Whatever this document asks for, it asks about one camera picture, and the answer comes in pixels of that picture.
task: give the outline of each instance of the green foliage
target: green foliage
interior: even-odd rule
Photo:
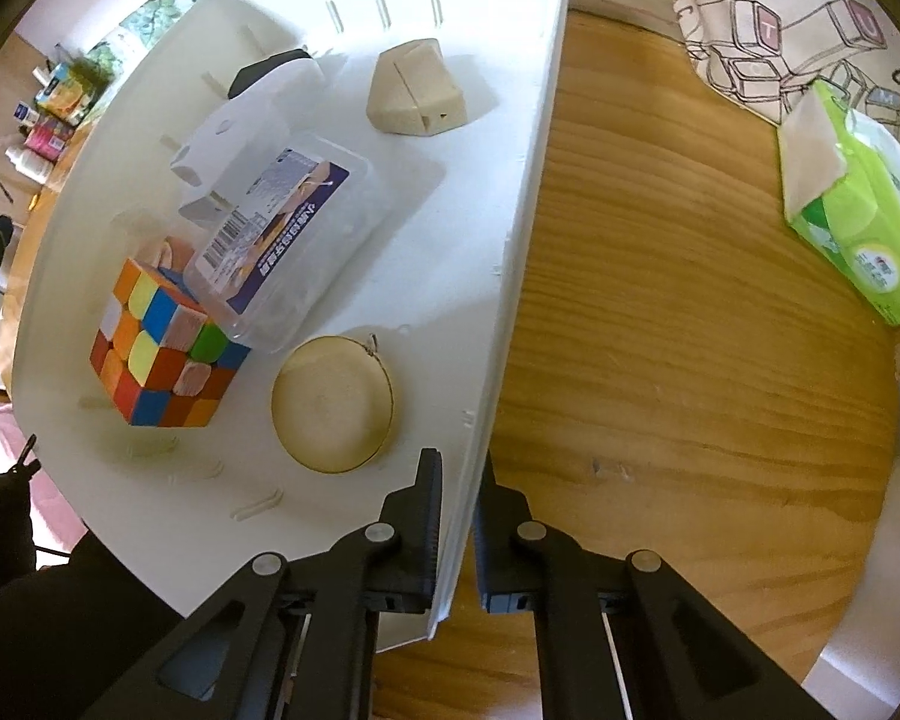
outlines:
[[[113,52],[106,41],[93,46],[83,57],[83,63],[87,74],[93,76],[101,88],[124,73],[124,62]]]
[[[147,0],[127,16],[120,26],[133,32],[140,38],[144,48],[150,50],[192,4],[193,0]]]

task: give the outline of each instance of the wooden table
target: wooden table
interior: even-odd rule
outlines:
[[[37,252],[40,250],[40,242],[50,223],[56,199],[60,195],[60,189],[70,175],[70,170],[77,162],[83,144],[93,133],[97,119],[93,122],[84,122],[74,132],[66,151],[60,157],[60,161],[53,166],[47,185],[36,199],[31,214],[26,220],[23,234],[17,245],[17,253],[10,265],[10,273],[7,274],[7,291],[4,293],[4,303],[0,309],[0,378],[4,381],[7,392],[13,394],[13,357],[16,352],[17,331],[20,328],[20,317],[24,310],[26,289],[29,288],[29,279],[34,270]]]
[[[892,335],[784,225],[770,124],[679,46],[571,14],[547,156],[497,477],[588,549],[658,550],[802,679],[880,514]],[[533,620],[483,614],[473,570],[378,659],[381,717],[539,716]]]

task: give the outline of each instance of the clear plastic container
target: clear plastic container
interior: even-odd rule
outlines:
[[[203,122],[170,161],[181,180],[180,215],[214,232],[261,170],[310,129],[323,72],[309,58],[286,62]]]
[[[370,162],[302,132],[252,183],[184,271],[233,341],[274,352],[391,210]]]

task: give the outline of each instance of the white plastic tray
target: white plastic tray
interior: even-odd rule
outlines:
[[[444,460],[437,600],[428,619],[383,620],[380,645],[432,635],[448,613],[514,323],[565,9],[566,0],[202,0],[103,115],[36,260],[13,370],[15,412],[89,527],[180,613],[258,552],[293,560],[372,521],[386,493],[412,483],[425,446]],[[429,139],[381,134],[364,114],[376,56],[427,36],[439,38],[473,121]],[[129,457],[128,447],[168,434],[86,408],[103,395],[87,357],[125,255],[178,223],[167,139],[183,142],[220,104],[215,86],[261,50],[301,45],[333,85],[320,133],[370,159],[398,211],[298,341],[376,334],[398,387],[396,440],[341,476],[295,463],[269,418],[282,360],[253,354],[210,427],[176,431],[173,454]],[[185,481],[220,461],[216,478]],[[275,487],[284,491],[278,508],[231,518]]]

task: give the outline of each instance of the product label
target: product label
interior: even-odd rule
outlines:
[[[35,111],[26,103],[17,103],[17,108],[13,112],[13,117],[24,122],[28,127],[33,127],[36,122],[40,121],[39,111]]]
[[[300,233],[350,175],[286,149],[247,190],[197,261],[210,288],[242,314]]]
[[[89,110],[93,94],[72,71],[58,65],[47,88],[36,95],[36,100],[50,113],[76,125]]]
[[[26,138],[26,147],[36,151],[40,156],[56,162],[66,146],[60,138],[56,137],[53,129],[45,124],[37,124]]]
[[[900,269],[890,252],[860,247],[853,255],[853,269],[874,290],[890,293],[900,283]]]

